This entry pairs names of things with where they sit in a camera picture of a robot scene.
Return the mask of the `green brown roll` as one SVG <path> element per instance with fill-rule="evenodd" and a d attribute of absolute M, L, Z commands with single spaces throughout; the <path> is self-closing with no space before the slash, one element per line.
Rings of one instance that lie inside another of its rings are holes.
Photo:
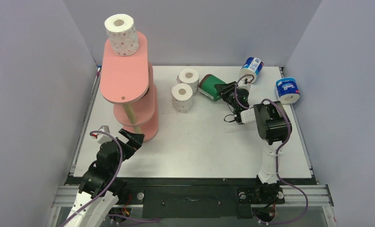
<path fill-rule="evenodd" d="M 199 90 L 200 93 L 205 95 L 207 98 L 216 102 L 221 98 L 219 92 L 215 88 L 216 84 L 223 85 L 223 84 L 226 84 L 226 82 L 219 79 L 215 75 L 207 74 L 199 82 L 198 90 Z"/>

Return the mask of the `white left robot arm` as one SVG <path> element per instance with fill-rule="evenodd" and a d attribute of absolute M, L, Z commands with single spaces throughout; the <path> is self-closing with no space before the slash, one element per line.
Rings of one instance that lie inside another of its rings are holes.
<path fill-rule="evenodd" d="M 127 183 L 118 178 L 122 163 L 141 148 L 145 135 L 132 133 L 125 129 L 119 133 L 127 139 L 121 141 L 105 131 L 91 131 L 90 137 L 106 138 L 100 144 L 96 160 L 91 163 L 82 176 L 73 207 L 63 227 L 98 227 L 109 210 L 116 203 L 123 203 L 128 197 Z"/>

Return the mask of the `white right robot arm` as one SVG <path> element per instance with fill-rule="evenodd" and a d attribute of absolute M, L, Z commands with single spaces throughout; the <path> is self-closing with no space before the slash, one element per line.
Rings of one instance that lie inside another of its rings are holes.
<path fill-rule="evenodd" d="M 249 91 L 238 87 L 237 82 L 215 84 L 215 90 L 231 108 L 233 122 L 239 125 L 256 123 L 259 137 L 265 142 L 262 147 L 262 162 L 257 174 L 260 185 L 253 195 L 259 203 L 274 203 L 279 198 L 279 156 L 287 143 L 292 125 L 281 102 L 263 100 L 249 106 Z"/>

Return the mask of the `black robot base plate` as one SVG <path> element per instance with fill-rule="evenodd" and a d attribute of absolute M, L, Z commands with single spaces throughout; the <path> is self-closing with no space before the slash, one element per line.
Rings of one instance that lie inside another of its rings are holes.
<path fill-rule="evenodd" d="M 285 203 L 280 185 L 256 178 L 124 178 L 116 208 L 143 209 L 143 218 L 252 218 Z"/>

